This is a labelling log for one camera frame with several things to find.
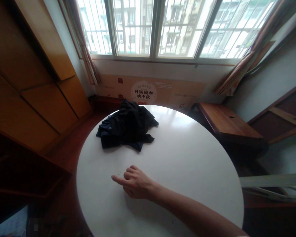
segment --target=windowsill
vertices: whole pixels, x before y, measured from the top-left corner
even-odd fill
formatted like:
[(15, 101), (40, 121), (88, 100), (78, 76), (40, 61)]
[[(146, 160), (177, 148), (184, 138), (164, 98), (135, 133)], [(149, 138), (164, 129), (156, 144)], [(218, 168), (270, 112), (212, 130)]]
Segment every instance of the windowsill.
[(149, 55), (138, 56), (138, 54), (120, 55), (114, 57), (113, 55), (91, 54), (92, 60), (111, 60), (111, 61), (125, 61), (125, 62), (141, 62), (141, 63), (165, 63), (165, 64), (189, 64), (189, 65), (221, 65), (234, 66), (239, 59), (220, 59), (220, 58), (171, 58), (167, 56), (159, 56), (151, 59)]

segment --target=beige curtain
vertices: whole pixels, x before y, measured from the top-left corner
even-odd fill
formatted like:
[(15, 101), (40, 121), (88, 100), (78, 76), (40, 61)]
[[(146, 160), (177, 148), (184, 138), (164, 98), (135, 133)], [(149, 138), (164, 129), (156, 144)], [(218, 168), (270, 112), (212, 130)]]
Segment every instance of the beige curtain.
[(222, 81), (215, 93), (219, 95), (233, 96), (241, 79), (258, 57), (264, 46), (270, 42), (276, 32), (296, 12), (296, 0), (278, 0), (264, 26), (259, 31), (249, 52), (238, 62), (229, 75)]
[(63, 16), (67, 22), (71, 37), (74, 44), (78, 47), (80, 55), (86, 67), (89, 82), (92, 85), (101, 83), (101, 79), (94, 63), (92, 62), (91, 55), (86, 46), (86, 39), (84, 36), (83, 26), (81, 24), (79, 6), (76, 0), (58, 0), (59, 6), (62, 9)]

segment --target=tabletop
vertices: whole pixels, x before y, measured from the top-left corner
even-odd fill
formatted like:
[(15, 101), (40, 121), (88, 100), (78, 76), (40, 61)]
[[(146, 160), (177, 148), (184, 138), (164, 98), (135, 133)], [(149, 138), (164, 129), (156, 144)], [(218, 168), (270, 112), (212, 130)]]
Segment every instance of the tabletop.
[(201, 124), (178, 111), (144, 105), (159, 122), (141, 152), (127, 145), (102, 149), (96, 132), (78, 161), (77, 192), (94, 236), (194, 236), (174, 215), (152, 202), (131, 199), (111, 175), (136, 165), (151, 179), (215, 210), (240, 228), (244, 205), (240, 181), (228, 154)]

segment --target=wooden cabinet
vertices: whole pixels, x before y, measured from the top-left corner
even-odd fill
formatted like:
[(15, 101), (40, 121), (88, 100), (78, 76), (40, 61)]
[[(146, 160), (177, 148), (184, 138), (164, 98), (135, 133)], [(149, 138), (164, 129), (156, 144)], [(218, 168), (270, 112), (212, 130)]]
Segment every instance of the wooden cabinet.
[(76, 75), (44, 1), (15, 0), (15, 2), (58, 74), (59, 79), (65, 80)]
[(52, 82), (46, 68), (1, 1), (0, 74), (19, 90)]
[[(44, 2), (17, 2), (32, 11), (26, 19), (37, 24), (32, 25), (36, 37), (45, 36), (46, 41), (37, 40), (50, 63), (40, 58), (39, 44), (27, 34), (30, 29), (17, 6), (0, 1), (0, 131), (46, 151), (79, 124), (90, 105)], [(52, 67), (66, 80), (57, 84)]]
[(0, 77), (0, 130), (36, 151), (58, 134)]
[(78, 77), (75, 76), (57, 84), (79, 118), (91, 110)]
[(78, 120), (56, 84), (36, 87), (22, 95), (60, 134)]

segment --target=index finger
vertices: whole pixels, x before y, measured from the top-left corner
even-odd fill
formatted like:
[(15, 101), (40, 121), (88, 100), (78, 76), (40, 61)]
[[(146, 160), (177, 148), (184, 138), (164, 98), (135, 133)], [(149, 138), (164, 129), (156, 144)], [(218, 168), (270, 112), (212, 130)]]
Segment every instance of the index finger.
[(128, 185), (128, 180), (118, 177), (117, 175), (112, 175), (111, 178), (113, 179), (113, 181), (115, 181), (119, 185), (122, 185), (122, 186)]

